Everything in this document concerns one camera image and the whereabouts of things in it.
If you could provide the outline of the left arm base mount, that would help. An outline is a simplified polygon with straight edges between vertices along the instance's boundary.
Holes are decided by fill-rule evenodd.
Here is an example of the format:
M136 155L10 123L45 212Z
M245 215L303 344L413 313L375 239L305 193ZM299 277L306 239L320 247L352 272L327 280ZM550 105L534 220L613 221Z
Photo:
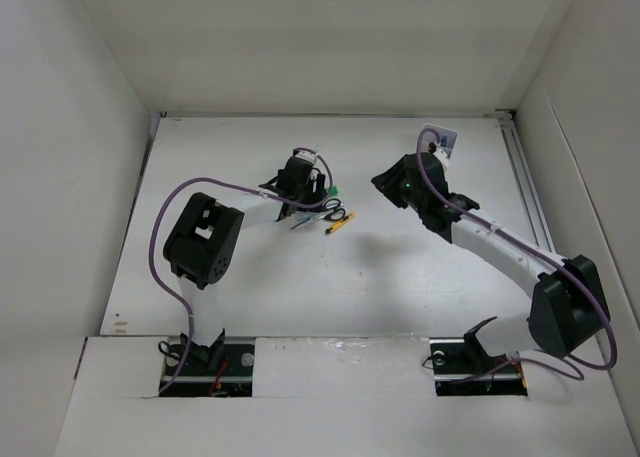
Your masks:
M167 384L178 370L186 343L161 341L158 350L164 357L159 383L160 397L245 398L252 396L255 340L226 338L221 334L209 347L193 343L187 359L173 383Z

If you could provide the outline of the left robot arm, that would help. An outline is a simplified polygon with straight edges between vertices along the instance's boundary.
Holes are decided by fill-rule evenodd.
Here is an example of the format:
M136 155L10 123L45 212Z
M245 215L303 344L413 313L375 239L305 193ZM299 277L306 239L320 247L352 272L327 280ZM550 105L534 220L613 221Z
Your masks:
M227 201L203 192L189 197L162 249L162 256L178 281L179 289L174 290L159 277L155 264L160 224L175 197L200 183L237 194ZM187 316L187 331L169 351L171 358L205 374L220 367L225 329L214 311L215 287L230 268L241 232L280 222L298 212L322 213L332 186L333 175L326 160L308 148L296 148L284 167L257 189L199 177L170 193L153 225L148 263L156 283L183 306Z

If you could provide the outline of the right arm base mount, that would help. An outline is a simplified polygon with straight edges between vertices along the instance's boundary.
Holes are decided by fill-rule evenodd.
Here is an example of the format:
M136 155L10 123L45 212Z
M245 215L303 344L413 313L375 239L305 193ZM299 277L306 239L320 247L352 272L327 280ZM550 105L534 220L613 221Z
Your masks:
M429 340L430 354L422 367L433 372L438 397L528 395L522 367L506 365L506 355L490 357L476 334L495 317L476 324L462 337Z

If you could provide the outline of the black handled scissors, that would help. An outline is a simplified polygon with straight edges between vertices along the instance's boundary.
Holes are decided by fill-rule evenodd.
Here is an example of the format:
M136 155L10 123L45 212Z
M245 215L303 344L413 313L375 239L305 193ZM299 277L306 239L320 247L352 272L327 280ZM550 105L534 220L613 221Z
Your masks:
M346 216L346 210L343 202L336 197L328 199L317 212L310 212L304 216L299 222L291 227L291 230L297 230L302 227L314 224L319 221L327 221L335 223Z

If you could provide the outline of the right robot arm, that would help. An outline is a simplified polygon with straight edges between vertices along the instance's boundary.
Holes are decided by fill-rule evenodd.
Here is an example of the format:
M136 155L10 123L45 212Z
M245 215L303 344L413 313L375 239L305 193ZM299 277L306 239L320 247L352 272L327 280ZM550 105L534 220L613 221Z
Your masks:
M490 317L466 333L462 358L471 369L483 371L498 356L528 350L565 358L609 328L591 260L544 251L498 224L476 201L450 192L435 155L407 154L371 182L396 207L413 209L429 231L490 264L529 298L529 311Z

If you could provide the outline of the yellow utility knife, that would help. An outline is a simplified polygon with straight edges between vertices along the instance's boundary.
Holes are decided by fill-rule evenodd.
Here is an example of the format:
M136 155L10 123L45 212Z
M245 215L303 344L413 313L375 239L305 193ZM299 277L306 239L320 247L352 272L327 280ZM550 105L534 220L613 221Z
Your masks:
M353 220L356 216L355 212L350 212L349 214L346 214L345 216L343 216L342 218L340 218L339 220L337 220L336 222L334 222L333 224L331 224L326 230L325 230L325 234L326 235L331 235L333 233L335 233L337 230L339 230L340 228L342 228L344 225L346 225L348 222L350 222L351 220Z

